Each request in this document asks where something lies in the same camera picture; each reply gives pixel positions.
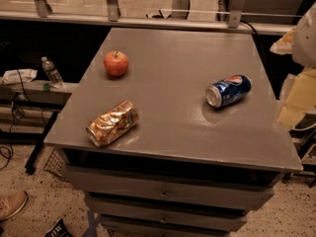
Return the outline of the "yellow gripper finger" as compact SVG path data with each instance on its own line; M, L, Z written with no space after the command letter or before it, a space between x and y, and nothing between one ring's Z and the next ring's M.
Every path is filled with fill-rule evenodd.
M295 33L295 28L292 28L279 40L273 43L270 52L279 55L292 54L292 42Z
M316 107L316 69L305 67L298 75L285 78L278 102L276 123L295 128Z

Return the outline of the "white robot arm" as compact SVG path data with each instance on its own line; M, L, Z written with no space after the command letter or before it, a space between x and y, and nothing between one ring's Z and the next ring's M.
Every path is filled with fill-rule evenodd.
M290 54L294 62L303 66L293 79L285 79L276 118L278 125L293 129L316 107L316 3L271 46L270 52Z

